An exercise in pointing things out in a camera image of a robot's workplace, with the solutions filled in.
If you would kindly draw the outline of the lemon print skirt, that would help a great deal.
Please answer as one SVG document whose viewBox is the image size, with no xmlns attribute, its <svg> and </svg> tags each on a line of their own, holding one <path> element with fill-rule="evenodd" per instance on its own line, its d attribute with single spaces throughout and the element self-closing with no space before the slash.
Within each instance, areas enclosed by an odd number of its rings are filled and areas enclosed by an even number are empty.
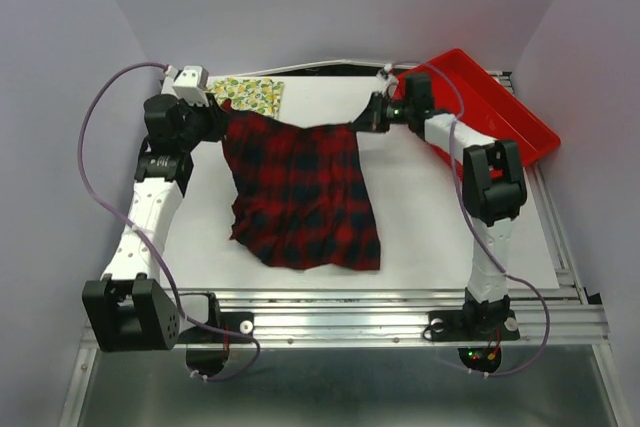
<svg viewBox="0 0 640 427">
<path fill-rule="evenodd" d="M 231 101 L 235 110 L 279 117 L 285 84 L 269 77 L 221 77 L 207 81 L 206 91 L 222 104 Z"/>
</svg>

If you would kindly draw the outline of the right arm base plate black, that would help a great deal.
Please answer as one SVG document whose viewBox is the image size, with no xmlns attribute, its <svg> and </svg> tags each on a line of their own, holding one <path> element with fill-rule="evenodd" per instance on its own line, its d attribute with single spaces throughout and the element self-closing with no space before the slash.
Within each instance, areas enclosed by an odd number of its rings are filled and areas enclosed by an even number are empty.
<svg viewBox="0 0 640 427">
<path fill-rule="evenodd" d="M 517 341 L 521 338 L 513 311 L 480 318 L 462 310 L 435 310 L 428 313 L 422 338 L 435 343 L 480 343 L 496 340 Z"/>
</svg>

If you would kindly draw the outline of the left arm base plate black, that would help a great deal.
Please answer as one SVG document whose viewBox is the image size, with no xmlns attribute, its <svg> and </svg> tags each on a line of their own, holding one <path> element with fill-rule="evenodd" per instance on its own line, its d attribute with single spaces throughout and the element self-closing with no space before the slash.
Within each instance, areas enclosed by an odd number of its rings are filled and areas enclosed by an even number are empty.
<svg viewBox="0 0 640 427">
<path fill-rule="evenodd" d="M 254 324 L 255 316 L 249 311 L 225 312 L 223 311 L 220 320 L 207 320 L 206 324 L 218 329 L 218 332 L 211 332 L 193 324 L 188 324 L 177 336 L 177 345 L 187 344 L 250 344 L 252 332 L 241 331 L 243 323 Z"/>
</svg>

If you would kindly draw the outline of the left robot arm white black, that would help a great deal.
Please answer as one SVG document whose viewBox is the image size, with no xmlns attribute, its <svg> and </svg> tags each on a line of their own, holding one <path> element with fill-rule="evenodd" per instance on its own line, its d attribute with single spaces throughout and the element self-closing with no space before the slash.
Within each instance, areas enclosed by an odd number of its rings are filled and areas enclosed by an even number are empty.
<svg viewBox="0 0 640 427">
<path fill-rule="evenodd" d="M 228 114 L 211 94 L 202 105 L 172 94 L 144 102 L 147 129 L 137 156 L 133 196 L 116 251 L 97 280 L 85 283 L 82 302 L 104 352 L 170 350 L 178 340 L 177 287 L 164 289 L 162 254 L 183 202 L 202 142 L 220 141 Z"/>
</svg>

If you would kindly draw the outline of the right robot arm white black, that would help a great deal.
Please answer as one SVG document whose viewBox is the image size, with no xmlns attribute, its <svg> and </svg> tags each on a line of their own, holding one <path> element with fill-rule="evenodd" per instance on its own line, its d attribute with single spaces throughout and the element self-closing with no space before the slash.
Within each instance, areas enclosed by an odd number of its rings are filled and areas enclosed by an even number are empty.
<svg viewBox="0 0 640 427">
<path fill-rule="evenodd" d="M 429 312 L 424 339 L 518 339 L 506 273 L 513 224 L 528 197 L 517 143 L 483 134 L 466 125 L 460 113 L 438 108 L 428 73 L 397 80 L 384 72 L 383 78 L 384 90 L 370 95 L 351 128 L 386 133 L 393 124 L 405 125 L 419 139 L 448 154 L 461 212 L 473 237 L 464 303 L 458 310 Z"/>
</svg>

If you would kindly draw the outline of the red black plaid skirt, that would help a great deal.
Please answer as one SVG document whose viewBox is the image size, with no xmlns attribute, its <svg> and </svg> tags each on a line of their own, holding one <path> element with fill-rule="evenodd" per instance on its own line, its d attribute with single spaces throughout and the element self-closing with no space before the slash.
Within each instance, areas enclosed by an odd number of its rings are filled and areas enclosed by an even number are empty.
<svg viewBox="0 0 640 427">
<path fill-rule="evenodd" d="M 231 111 L 222 150 L 237 196 L 231 237 L 268 267 L 381 267 L 381 242 L 346 124 L 298 127 Z"/>
</svg>

